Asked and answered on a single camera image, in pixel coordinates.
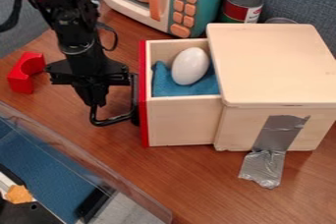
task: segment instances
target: gray tape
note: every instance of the gray tape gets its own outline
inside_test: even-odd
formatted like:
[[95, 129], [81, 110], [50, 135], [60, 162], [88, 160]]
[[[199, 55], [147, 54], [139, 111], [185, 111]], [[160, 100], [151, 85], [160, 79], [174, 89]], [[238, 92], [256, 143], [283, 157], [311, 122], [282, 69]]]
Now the gray tape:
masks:
[[239, 178], [273, 189], [281, 182], [286, 151], [309, 117], [270, 116], [243, 162]]

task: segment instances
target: table surface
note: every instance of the table surface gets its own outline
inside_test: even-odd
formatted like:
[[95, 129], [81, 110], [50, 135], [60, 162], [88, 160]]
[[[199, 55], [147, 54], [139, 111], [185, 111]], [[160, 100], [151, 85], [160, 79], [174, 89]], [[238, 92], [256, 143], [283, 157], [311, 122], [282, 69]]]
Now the table surface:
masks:
[[[142, 39], [171, 38], [101, 7], [101, 21], [118, 31], [120, 44], [107, 55], [138, 71]], [[111, 42], [101, 32], [103, 43]], [[336, 223], [336, 128], [314, 152], [286, 156], [281, 186], [263, 189], [238, 179], [245, 152], [216, 152], [211, 145], [140, 145], [140, 130], [130, 122], [95, 128], [88, 107], [70, 86], [51, 85], [46, 74], [34, 77], [35, 92], [13, 93], [6, 75], [24, 51], [43, 52], [48, 63], [63, 59], [53, 31], [0, 60], [0, 100], [76, 144], [171, 209], [174, 223]], [[111, 87], [100, 116], [129, 109], [127, 87]]]

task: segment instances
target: blue surface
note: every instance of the blue surface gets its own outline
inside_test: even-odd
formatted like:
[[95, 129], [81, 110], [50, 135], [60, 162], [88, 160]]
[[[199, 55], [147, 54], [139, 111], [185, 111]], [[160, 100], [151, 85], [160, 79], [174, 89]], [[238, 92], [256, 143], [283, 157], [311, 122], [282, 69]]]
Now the blue surface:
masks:
[[153, 67], [152, 96], [182, 96], [219, 94], [218, 82], [211, 64], [205, 76], [195, 84], [178, 85], [173, 81], [170, 69], [161, 61]]
[[85, 168], [3, 118], [0, 163], [23, 179], [38, 201], [69, 224], [77, 221], [76, 208], [94, 190], [76, 174], [88, 174]]

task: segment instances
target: red block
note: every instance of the red block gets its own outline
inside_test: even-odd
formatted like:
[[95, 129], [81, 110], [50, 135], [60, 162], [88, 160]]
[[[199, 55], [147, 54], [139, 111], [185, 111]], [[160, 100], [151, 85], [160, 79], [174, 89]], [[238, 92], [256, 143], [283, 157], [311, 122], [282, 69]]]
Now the red block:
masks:
[[40, 73], [45, 67], [43, 54], [26, 52], [8, 74], [8, 83], [14, 92], [32, 94], [31, 75]]

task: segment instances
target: red drawer front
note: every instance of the red drawer front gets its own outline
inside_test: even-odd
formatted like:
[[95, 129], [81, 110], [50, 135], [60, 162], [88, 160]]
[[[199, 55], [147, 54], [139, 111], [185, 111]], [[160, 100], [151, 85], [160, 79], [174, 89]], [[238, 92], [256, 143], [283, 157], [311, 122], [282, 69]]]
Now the red drawer front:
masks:
[[149, 147], [148, 120], [147, 120], [147, 97], [146, 97], [146, 58], [145, 40], [139, 44], [139, 114], [140, 114], [140, 137], [143, 147]]

